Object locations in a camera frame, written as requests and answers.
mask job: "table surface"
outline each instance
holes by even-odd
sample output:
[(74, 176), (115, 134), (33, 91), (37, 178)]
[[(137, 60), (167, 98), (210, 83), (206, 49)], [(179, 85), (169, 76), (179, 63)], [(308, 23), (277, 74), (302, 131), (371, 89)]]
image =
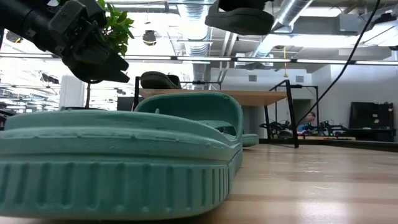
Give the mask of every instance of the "table surface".
[(148, 98), (155, 95), (172, 93), (208, 93), (218, 92), (232, 96), (242, 106), (268, 106), (287, 97), (284, 91), (233, 91), (233, 90), (155, 90), (140, 89), (139, 94)]
[[(260, 145), (226, 201), (204, 215), (150, 223), (360, 223), (398, 221), (398, 154), (330, 146)], [(113, 224), (0, 217), (0, 224)]]

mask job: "person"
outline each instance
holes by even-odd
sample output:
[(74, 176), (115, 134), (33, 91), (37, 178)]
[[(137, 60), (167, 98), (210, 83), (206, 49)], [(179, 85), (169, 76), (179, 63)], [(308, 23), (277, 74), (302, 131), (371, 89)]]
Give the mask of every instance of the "person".
[(307, 116), (305, 117), (306, 123), (305, 124), (300, 124), (297, 126), (297, 134), (302, 134), (305, 130), (304, 127), (308, 124), (311, 123), (313, 127), (317, 126), (317, 114), (314, 112), (309, 112)]

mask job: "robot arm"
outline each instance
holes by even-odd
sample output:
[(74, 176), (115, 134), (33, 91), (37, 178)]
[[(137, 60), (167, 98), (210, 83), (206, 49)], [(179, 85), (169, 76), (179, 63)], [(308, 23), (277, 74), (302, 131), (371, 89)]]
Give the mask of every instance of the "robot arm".
[(95, 0), (0, 0), (0, 32), (8, 29), (62, 59), (72, 73), (88, 83), (124, 82), (129, 64), (105, 42), (101, 28), (105, 11)]

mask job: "teal slide sandal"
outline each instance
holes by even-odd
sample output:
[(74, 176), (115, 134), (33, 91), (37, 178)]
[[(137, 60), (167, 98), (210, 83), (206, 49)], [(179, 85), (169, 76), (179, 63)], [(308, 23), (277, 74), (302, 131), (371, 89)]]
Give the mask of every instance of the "teal slide sandal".
[[(224, 133), (235, 134), (235, 130), (232, 127), (232, 125), (225, 121), (208, 120), (208, 121), (200, 121), (200, 122), (202, 122), (203, 124), (209, 125), (215, 129), (224, 129)], [(242, 144), (243, 144), (243, 147), (250, 147), (250, 146), (258, 145), (259, 144), (259, 136), (257, 134), (243, 134), (242, 135)]]
[[(0, 133), (0, 216), (161, 220), (218, 206), (243, 158), (240, 105), (189, 93), (154, 96), (137, 110), (9, 119)], [(209, 117), (238, 134), (194, 121)]]

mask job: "ventilation duct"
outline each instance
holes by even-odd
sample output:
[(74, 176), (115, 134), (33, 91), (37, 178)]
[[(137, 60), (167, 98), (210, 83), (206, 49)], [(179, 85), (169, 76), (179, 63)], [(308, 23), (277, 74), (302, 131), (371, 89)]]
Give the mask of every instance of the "ventilation duct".
[[(208, 40), (208, 26), (205, 25), (205, 17), (208, 14), (208, 6), (197, 4), (178, 5), (183, 24), (183, 36), (188, 40)], [(200, 42), (186, 43), (185, 50), (188, 56), (208, 56), (209, 45)], [(206, 71), (206, 64), (193, 64), (193, 80), (208, 81), (210, 74)]]
[[(281, 27), (292, 26), (293, 23), (300, 17), (303, 12), (313, 0), (285, 0), (283, 1), (278, 16), (275, 19), (275, 24), (272, 30), (280, 29)], [(275, 35), (268, 35), (264, 38), (258, 48), (253, 52), (255, 57), (266, 57), (272, 48), (275, 47), (273, 38), (278, 38)]]

